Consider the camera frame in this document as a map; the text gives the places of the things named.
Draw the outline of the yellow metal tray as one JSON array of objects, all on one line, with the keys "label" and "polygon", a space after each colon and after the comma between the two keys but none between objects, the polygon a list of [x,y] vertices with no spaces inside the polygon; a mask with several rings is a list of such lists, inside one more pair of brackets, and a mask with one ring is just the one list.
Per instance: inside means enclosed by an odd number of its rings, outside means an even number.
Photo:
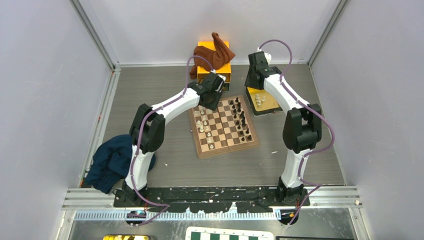
[{"label": "yellow metal tray", "polygon": [[277,101],[264,89],[259,90],[251,87],[245,88],[248,104],[255,117],[281,112],[282,108]]}]

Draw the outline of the wooden chess board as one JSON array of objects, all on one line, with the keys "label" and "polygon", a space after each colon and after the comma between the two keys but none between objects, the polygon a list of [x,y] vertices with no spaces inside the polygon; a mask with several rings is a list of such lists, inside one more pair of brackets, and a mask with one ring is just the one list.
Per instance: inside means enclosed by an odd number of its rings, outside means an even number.
[{"label": "wooden chess board", "polygon": [[[195,116],[194,111],[199,111],[200,115]],[[199,105],[189,109],[188,114],[199,158],[241,151],[260,143],[242,95],[221,98],[216,110]],[[198,121],[202,122],[201,128],[197,127]],[[251,136],[252,140],[247,141],[247,136]]]}]

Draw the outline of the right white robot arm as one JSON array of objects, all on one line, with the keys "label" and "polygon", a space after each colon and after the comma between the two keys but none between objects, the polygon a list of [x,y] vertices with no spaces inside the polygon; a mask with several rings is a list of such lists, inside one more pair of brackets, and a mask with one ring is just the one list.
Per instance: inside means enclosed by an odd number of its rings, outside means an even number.
[{"label": "right white robot arm", "polygon": [[282,139],[287,148],[287,159],[278,180],[277,198],[288,206],[303,194],[304,164],[322,139],[322,120],[316,115],[321,113],[321,107],[304,101],[282,72],[269,65],[269,58],[270,54],[263,51],[248,55],[249,69],[244,85],[266,91],[285,112]]}]

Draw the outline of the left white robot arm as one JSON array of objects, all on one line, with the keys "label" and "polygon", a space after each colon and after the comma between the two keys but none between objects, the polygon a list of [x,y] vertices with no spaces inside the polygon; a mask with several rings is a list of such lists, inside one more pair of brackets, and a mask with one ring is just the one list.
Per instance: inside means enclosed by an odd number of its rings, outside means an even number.
[{"label": "left white robot arm", "polygon": [[166,125],[175,117],[197,106],[216,110],[223,94],[226,77],[209,72],[201,83],[192,81],[169,99],[152,106],[142,104],[129,130],[132,139],[132,156],[127,177],[122,185],[126,200],[141,206],[146,200],[143,191],[154,153],[164,142]]}]

